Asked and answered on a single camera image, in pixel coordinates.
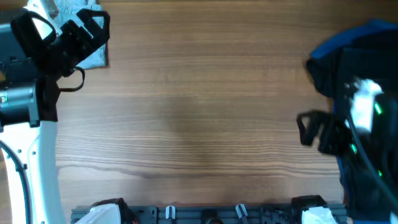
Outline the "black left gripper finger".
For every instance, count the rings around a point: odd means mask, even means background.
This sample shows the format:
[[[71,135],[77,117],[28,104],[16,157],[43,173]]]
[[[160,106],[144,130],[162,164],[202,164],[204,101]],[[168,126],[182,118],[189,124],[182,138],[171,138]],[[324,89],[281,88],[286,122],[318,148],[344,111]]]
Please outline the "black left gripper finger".
[[[46,38],[41,38],[33,19],[37,19],[51,28]],[[44,17],[33,11],[27,11],[17,19],[11,21],[11,29],[27,57],[42,58],[47,48],[57,38],[54,26]]]
[[[86,41],[92,49],[98,49],[109,40],[110,15],[106,11],[93,11],[81,9],[76,14],[83,23],[83,28],[78,29],[80,37]],[[104,24],[101,27],[96,21],[96,17],[102,17]]]

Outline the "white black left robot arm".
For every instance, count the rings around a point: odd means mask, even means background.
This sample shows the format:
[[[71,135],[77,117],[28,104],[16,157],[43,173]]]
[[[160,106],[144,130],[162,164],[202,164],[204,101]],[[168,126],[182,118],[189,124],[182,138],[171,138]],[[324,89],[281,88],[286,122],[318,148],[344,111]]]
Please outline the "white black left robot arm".
[[[24,11],[1,24],[1,152],[13,223],[64,223],[55,162],[57,84],[109,40],[110,16],[81,9],[41,37],[40,14]]]

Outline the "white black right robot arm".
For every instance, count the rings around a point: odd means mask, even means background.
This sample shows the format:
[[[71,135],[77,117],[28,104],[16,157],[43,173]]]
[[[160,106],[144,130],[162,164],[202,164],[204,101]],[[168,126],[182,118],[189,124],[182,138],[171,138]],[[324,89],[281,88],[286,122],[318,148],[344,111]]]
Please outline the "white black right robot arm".
[[[380,93],[371,103],[371,129],[311,110],[297,116],[300,142],[335,156],[346,192],[348,216],[356,222],[388,222],[397,214],[397,93]]]

